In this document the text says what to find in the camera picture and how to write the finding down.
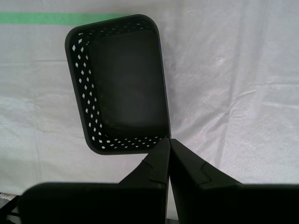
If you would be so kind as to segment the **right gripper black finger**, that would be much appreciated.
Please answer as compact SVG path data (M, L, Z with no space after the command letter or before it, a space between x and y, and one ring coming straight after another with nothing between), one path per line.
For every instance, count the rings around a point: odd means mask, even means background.
M299 222L297 184L244 184L171 140L171 185L181 224Z
M18 201L24 224L163 224L170 141L163 139L119 183L47 182Z

